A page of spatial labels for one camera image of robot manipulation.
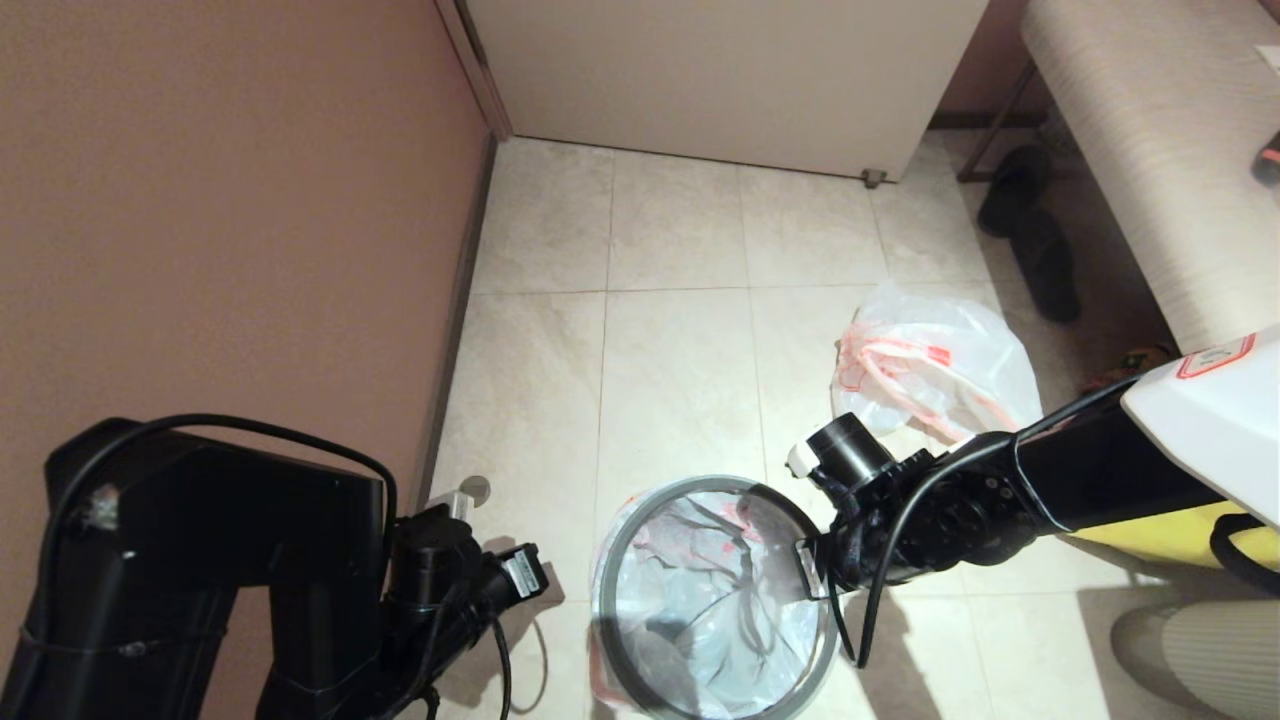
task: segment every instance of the brown wall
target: brown wall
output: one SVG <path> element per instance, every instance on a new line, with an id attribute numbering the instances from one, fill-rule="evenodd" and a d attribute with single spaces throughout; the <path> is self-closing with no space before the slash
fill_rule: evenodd
<path id="1" fill-rule="evenodd" d="M 288 424 L 407 502 L 485 133 L 431 0 L 0 4 L 0 673 L 104 416 Z M 204 717 L 252 716 L 264 609 Z"/>
<path id="2" fill-rule="evenodd" d="M 951 85 L 942 94 L 938 113 L 996 113 L 1009 96 L 1018 74 L 1030 59 L 1019 26 L 1028 0 L 991 0 Z M 1039 78 L 1032 81 L 1018 111 L 1046 110 L 1052 99 Z"/>

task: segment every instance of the warning label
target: warning label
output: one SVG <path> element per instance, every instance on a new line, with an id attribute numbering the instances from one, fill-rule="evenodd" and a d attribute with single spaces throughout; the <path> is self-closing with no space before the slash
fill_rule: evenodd
<path id="1" fill-rule="evenodd" d="M 1178 378 L 1184 380 L 1196 378 L 1222 365 L 1235 363 L 1253 350 L 1253 341 L 1256 338 L 1257 333 L 1247 334 L 1240 340 L 1210 347 L 1208 350 L 1201 350 L 1199 352 L 1192 352 L 1187 357 L 1183 357 L 1183 364 L 1178 368 Z"/>

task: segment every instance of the baseboard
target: baseboard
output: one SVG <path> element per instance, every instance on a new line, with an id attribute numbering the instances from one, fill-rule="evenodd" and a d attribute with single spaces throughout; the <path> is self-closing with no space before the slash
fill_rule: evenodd
<path id="1" fill-rule="evenodd" d="M 1001 127 L 1038 128 L 1044 118 L 1044 113 L 1010 113 Z M 995 120 L 995 113 L 934 113 L 929 129 L 987 129 Z"/>
<path id="2" fill-rule="evenodd" d="M 453 296 L 449 299 L 449 318 L 447 320 L 448 338 L 440 373 L 436 375 L 435 405 L 430 409 L 431 425 L 428 430 L 426 455 L 422 471 L 419 475 L 417 505 L 412 511 L 421 510 L 431 497 L 431 477 L 435 474 L 435 460 L 440 455 L 440 438 L 444 433 L 444 414 L 449 409 L 449 389 L 453 387 L 453 370 L 458 364 L 458 346 L 462 345 L 462 323 L 467 316 L 467 300 L 471 297 L 471 277 L 475 274 L 476 252 L 480 250 L 480 228 L 484 227 L 484 210 L 489 202 L 489 183 L 493 179 L 493 164 L 498 155 L 498 138 L 489 135 L 485 145 L 484 169 L 474 195 L 466 240 L 458 256 L 458 268 L 453 275 Z"/>

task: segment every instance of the trash can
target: trash can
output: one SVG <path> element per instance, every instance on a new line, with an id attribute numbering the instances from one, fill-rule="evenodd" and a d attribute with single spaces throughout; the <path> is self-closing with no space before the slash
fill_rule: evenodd
<path id="1" fill-rule="evenodd" d="M 692 478 L 632 500 L 596 557 L 596 698 L 660 719 L 797 715 L 837 644 L 794 553 L 815 534 L 795 503 L 742 478 Z"/>

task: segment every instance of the floor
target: floor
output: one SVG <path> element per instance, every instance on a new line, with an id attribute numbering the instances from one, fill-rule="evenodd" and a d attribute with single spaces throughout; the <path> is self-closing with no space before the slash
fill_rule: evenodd
<path id="1" fill-rule="evenodd" d="M 992 156 L 1024 140 L 1007 133 Z M 972 223 L 986 186 L 954 179 L 974 141 L 927 133 L 902 182 L 874 191 L 532 140 L 499 149 L 434 492 L 489 478 L 493 497 L 471 518 L 477 537 L 536 542 L 557 579 L 504 616 L 518 716 L 616 716 L 593 702 L 586 633 L 594 551 L 627 498 L 727 473 L 777 488 L 819 527 L 829 520 L 783 457 L 829 420 L 833 342 L 876 283 L 1002 313 L 1046 410 L 1123 351 L 1170 342 L 1079 168 L 1046 205 L 1075 245 L 1084 314 L 1070 325 L 1038 318 L 1006 242 Z M 941 450 L 911 428 L 887 445 Z M 841 659 L 804 716 L 1187 719 L 1129 680 L 1108 650 L 1116 616 L 1179 592 L 1042 539 L 1005 565 L 895 589 L 870 667 L 859 674 Z M 442 719 L 497 717 L 492 638 L 439 691 Z"/>

